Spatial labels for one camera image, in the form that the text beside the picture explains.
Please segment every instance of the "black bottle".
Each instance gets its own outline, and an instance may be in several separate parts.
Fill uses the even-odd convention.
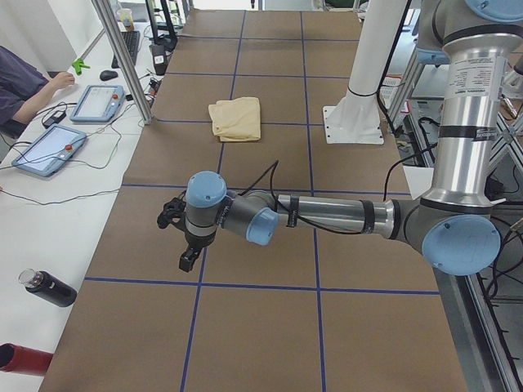
[[[26,269],[18,277],[25,290],[62,308],[73,304],[76,290],[46,271]]]

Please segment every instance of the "yellow towel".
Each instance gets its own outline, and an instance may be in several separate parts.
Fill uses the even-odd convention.
[[[212,133],[220,141],[260,140],[260,101],[245,96],[236,100],[219,100],[209,105]]]

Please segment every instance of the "tablet device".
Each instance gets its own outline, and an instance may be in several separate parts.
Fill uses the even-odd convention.
[[[107,123],[124,98],[122,86],[87,86],[69,118],[75,123]]]
[[[82,147],[87,134],[60,124],[51,125],[11,165],[38,176],[48,177],[58,172]]]

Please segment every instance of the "black mouse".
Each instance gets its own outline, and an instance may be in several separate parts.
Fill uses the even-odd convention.
[[[108,80],[114,79],[118,77],[118,72],[111,71],[110,69],[106,69],[105,71],[100,72],[100,80],[103,82],[106,82]]]

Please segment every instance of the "black keyboard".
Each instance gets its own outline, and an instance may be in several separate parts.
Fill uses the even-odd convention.
[[[131,55],[132,63],[136,65],[136,58],[138,57],[138,47],[140,46],[140,32],[139,31],[122,31],[123,41]],[[113,57],[111,68],[120,68],[116,56]]]

